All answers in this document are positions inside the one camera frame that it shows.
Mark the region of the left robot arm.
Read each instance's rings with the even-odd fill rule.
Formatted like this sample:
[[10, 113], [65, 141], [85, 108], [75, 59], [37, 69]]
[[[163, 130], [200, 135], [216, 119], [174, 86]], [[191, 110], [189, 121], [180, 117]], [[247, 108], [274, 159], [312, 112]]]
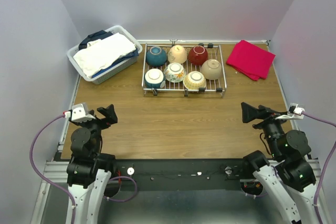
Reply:
[[101, 132], [118, 118], [112, 104], [97, 108], [97, 112], [103, 118], [97, 118], [86, 103], [64, 112], [65, 118], [78, 126], [71, 135], [72, 154], [66, 169], [70, 193], [66, 223], [97, 223], [106, 185], [116, 175], [115, 156], [101, 151]]

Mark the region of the glossy red bowl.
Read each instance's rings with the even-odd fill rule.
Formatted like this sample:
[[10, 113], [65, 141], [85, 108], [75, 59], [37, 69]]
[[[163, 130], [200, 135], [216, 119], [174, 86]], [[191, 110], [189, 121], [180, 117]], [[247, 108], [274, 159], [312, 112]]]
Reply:
[[190, 63], [196, 66], [201, 66], [206, 60], [208, 60], [208, 52], [204, 46], [198, 45], [189, 51], [187, 59]]

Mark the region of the beige stoneware bowl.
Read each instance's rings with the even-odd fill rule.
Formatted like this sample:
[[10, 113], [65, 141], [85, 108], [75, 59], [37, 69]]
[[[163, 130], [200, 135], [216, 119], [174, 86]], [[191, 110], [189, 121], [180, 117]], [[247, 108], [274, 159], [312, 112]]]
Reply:
[[209, 59], [202, 64], [201, 73], [208, 80], [217, 80], [222, 74], [222, 66], [218, 60]]

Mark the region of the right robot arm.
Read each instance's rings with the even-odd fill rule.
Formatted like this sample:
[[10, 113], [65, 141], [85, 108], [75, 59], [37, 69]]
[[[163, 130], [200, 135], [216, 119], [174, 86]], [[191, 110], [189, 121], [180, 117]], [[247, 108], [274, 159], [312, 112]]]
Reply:
[[263, 130], [271, 155], [278, 162], [272, 167], [261, 151], [254, 151], [243, 158], [242, 173], [261, 182], [288, 223], [317, 223], [319, 219], [314, 209], [317, 181], [304, 158], [311, 152], [308, 139], [302, 131], [285, 133], [281, 127], [287, 120], [303, 119], [305, 109], [292, 104], [287, 112], [278, 112], [262, 105], [255, 108], [245, 102], [241, 107], [243, 123], [261, 120], [253, 128]]

